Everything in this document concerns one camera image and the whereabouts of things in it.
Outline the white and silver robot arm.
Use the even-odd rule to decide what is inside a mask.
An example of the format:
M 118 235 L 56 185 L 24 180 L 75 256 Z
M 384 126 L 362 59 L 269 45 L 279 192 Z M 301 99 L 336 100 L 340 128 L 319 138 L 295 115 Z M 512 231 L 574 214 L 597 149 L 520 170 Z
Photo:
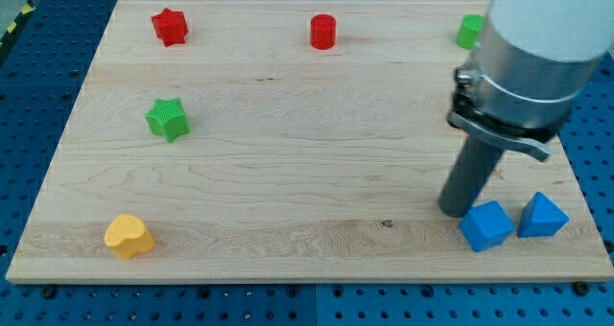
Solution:
M 613 0 L 491 0 L 448 115 L 463 155 L 539 161 L 574 99 L 613 46 Z

